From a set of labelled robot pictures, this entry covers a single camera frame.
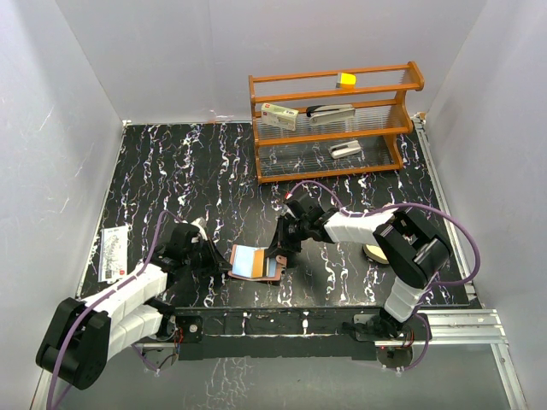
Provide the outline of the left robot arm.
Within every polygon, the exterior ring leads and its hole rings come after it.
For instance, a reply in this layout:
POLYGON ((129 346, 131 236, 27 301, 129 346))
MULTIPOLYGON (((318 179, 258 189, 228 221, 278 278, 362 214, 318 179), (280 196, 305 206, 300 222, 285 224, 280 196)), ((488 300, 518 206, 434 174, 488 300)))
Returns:
POLYGON ((150 300, 184 272, 213 276, 231 268, 199 220, 178 224, 126 278, 93 296, 60 302, 35 362, 53 377, 85 390, 121 350, 145 337, 166 341, 174 335, 174 316, 150 300))

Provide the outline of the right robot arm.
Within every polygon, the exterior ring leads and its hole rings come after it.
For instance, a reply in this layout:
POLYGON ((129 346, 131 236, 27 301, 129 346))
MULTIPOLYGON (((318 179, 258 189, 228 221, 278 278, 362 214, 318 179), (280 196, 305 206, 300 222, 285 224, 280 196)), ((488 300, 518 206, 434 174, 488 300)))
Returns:
POLYGON ((255 252, 255 263, 267 273, 271 262, 280 264, 288 255, 299 253, 308 239, 358 243, 369 258, 391 267, 396 276, 391 293, 379 313, 355 325, 354 332, 393 339, 410 331, 419 300, 452 255, 450 241, 416 205, 354 216, 336 207, 325 210, 303 193, 285 200, 272 242, 255 252))

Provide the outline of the pink leather card holder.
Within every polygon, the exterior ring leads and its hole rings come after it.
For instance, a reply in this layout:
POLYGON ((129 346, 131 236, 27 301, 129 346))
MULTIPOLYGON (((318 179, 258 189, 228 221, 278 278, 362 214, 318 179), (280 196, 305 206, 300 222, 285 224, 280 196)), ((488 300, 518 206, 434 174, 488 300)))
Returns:
POLYGON ((279 282, 286 269, 282 255, 267 256, 266 248, 234 244, 228 276, 249 282, 279 282))

